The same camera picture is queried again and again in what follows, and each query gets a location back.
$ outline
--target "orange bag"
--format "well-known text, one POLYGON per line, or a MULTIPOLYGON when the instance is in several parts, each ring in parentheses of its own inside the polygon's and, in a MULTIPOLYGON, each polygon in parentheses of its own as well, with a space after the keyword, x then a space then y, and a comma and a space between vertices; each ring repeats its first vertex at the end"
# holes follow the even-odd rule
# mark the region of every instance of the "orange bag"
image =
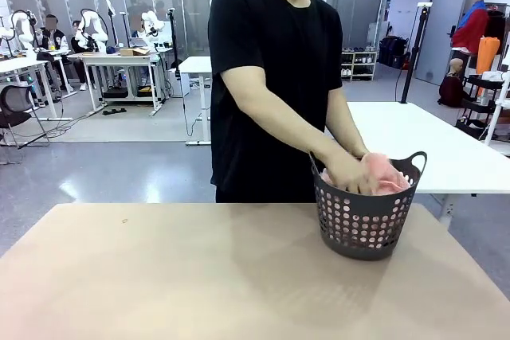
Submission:
POLYGON ((500 41, 495 37, 484 37, 480 40, 478 51, 477 75, 490 71, 497 50, 500 48, 500 41))

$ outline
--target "black t-shirt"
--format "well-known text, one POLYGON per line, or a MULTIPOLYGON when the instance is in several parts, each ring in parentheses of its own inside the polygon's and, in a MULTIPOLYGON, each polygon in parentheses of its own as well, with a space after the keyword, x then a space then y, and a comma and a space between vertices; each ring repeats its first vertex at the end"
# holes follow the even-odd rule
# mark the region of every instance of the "black t-shirt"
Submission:
POLYGON ((221 73, 263 68, 268 90, 323 131, 328 92, 342 86, 342 37, 338 13, 321 0, 311 0, 307 8, 286 0, 212 1, 212 182, 222 192, 254 201, 314 200, 308 155, 273 138, 241 112, 221 73))

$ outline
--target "pink towel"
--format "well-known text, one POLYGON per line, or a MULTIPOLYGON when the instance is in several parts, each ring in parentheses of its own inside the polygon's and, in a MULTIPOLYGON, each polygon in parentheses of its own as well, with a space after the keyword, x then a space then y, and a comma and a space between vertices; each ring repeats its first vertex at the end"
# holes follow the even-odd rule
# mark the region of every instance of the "pink towel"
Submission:
MULTIPOLYGON (((395 194, 410 188, 409 182, 391 165, 386 155, 378 153, 365 154, 361 163, 367 167, 368 171, 378 182, 377 190, 373 190, 374 195, 395 194)), ((333 181, 326 169, 324 169, 320 177, 323 181, 333 186, 333 181)))

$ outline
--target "basket base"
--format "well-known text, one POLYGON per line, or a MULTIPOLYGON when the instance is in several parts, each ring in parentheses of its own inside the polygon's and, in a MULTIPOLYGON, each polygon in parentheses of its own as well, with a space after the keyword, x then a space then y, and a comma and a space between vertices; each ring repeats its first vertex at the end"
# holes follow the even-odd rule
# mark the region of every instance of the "basket base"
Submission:
POLYGON ((340 254, 341 256, 346 256, 347 258, 356 259, 356 260, 383 260, 390 256, 397 247, 397 241, 393 244, 388 244, 385 247, 381 248, 352 248, 348 246, 344 246, 334 240, 331 240, 327 233, 323 233, 321 231, 320 236, 322 237, 323 242, 334 252, 340 254))

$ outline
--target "chair backrest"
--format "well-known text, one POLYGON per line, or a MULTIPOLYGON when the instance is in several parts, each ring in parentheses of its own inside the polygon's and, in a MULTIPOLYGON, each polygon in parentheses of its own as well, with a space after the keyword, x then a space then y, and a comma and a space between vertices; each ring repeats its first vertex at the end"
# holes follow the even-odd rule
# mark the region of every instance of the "chair backrest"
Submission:
POLYGON ((0 109, 5 115, 32 109, 30 86, 7 85, 0 92, 0 109))

